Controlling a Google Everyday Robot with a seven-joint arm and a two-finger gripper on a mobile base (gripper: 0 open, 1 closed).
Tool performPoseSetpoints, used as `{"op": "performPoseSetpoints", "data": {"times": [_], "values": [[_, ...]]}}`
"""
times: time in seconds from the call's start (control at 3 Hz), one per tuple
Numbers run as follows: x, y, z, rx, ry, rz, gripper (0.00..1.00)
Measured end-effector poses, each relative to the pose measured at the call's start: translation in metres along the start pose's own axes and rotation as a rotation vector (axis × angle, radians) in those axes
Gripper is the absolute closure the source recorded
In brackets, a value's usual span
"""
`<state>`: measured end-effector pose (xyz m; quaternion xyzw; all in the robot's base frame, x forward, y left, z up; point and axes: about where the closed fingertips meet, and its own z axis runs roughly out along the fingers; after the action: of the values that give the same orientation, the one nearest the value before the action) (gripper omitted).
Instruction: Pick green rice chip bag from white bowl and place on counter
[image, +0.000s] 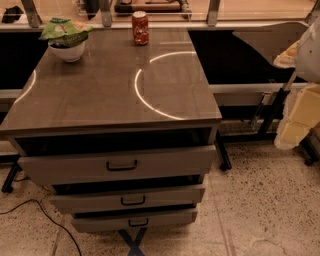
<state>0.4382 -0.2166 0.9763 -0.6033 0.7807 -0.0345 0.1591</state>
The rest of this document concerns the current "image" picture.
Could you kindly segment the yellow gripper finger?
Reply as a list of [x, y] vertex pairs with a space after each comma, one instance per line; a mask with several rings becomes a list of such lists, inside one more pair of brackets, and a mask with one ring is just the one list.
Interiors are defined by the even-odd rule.
[[289, 46], [285, 51], [279, 54], [273, 64], [280, 68], [294, 68], [296, 66], [297, 46], [299, 40]]
[[303, 89], [293, 89], [286, 98], [274, 145], [282, 150], [292, 149], [319, 123], [320, 84], [308, 83]]

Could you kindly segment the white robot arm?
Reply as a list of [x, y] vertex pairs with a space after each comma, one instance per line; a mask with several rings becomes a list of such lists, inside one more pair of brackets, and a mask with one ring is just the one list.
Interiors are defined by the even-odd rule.
[[308, 27], [301, 38], [276, 57], [273, 64], [295, 68], [298, 78], [307, 85], [295, 99], [286, 103], [274, 141], [278, 149], [299, 145], [309, 131], [320, 123], [320, 17]]

